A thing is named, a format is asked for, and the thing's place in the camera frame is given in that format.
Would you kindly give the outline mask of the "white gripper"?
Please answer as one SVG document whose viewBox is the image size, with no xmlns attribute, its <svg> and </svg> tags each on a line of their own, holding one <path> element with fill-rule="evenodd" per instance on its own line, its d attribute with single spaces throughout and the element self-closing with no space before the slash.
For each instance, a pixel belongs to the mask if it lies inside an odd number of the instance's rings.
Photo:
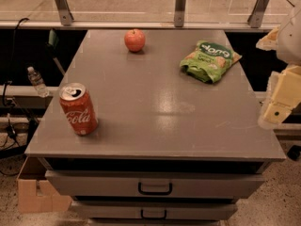
<svg viewBox="0 0 301 226">
<path fill-rule="evenodd" d="M 277 50 L 277 58 L 289 65 L 281 73 L 272 72 L 258 124 L 274 129 L 301 103 L 301 3 L 297 3 L 280 27 L 273 28 L 256 43 L 264 51 Z"/>
</svg>

